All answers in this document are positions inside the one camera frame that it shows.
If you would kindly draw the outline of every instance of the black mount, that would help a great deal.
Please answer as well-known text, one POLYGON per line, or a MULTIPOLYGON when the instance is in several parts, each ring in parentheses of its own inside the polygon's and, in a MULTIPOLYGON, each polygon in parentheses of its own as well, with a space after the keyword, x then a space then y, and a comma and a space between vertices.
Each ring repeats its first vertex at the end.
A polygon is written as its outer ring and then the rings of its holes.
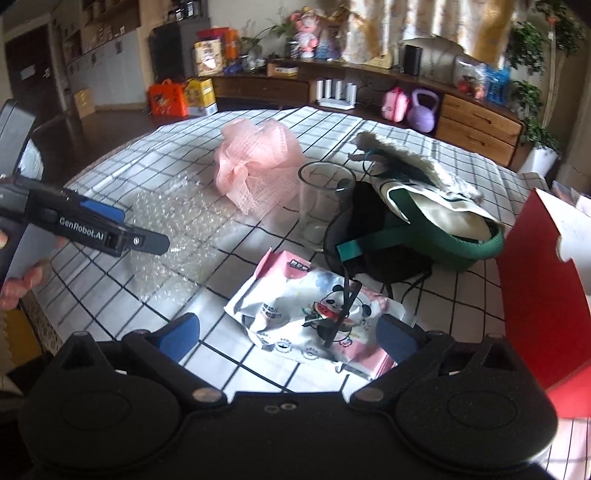
POLYGON ((195 319, 121 342, 73 334, 21 411, 29 478, 551 479, 533 462, 556 413, 504 338, 428 333, 349 404, 337 392, 237 393, 228 404, 177 363, 189 343, 166 341, 195 319))

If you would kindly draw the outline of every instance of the snack bag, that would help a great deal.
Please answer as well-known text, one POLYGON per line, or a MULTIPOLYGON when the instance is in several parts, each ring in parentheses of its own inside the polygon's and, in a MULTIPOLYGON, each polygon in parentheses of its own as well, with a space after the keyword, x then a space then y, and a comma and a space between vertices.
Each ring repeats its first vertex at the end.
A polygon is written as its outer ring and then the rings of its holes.
POLYGON ((265 351, 372 380, 394 365, 376 340, 379 318, 389 313, 409 325, 414 319, 402 304, 363 287, 325 347, 323 332, 343 306, 344 280, 289 252, 269 251, 225 310, 265 351))

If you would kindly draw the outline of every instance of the pink mesh sponge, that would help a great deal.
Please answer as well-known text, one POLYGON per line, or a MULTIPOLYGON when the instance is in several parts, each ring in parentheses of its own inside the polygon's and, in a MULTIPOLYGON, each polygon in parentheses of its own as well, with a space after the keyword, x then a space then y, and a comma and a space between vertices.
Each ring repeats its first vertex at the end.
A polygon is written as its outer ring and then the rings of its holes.
POLYGON ((257 126, 243 119, 223 127, 222 135, 216 185, 243 213, 263 217, 296 195, 306 159, 288 128, 276 120, 257 126))

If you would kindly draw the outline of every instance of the panda illustration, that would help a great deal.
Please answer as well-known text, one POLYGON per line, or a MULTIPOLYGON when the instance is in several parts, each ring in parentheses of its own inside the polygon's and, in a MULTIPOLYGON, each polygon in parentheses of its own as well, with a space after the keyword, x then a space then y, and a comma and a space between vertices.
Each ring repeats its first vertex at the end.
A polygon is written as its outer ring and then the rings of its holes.
MULTIPOLYGON (((304 318, 304 327, 324 326, 330 327, 339 318, 339 313, 343 309, 345 301, 343 295, 343 286, 335 285, 332 292, 320 301, 315 301, 312 305, 312 312, 307 313, 304 318)), ((349 310, 349 315, 340 325, 341 332, 350 332, 357 325, 365 323, 365 319, 371 315, 371 307, 363 303, 359 297, 353 301, 349 310)))

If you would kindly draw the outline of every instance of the white pot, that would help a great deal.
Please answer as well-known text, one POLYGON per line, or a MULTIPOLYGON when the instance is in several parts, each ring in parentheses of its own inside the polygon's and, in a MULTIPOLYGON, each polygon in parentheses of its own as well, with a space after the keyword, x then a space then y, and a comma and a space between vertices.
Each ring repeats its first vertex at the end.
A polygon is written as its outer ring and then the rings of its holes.
POLYGON ((558 154, 551 148, 533 148, 517 173, 537 173, 541 177, 545 177, 557 158, 558 154))

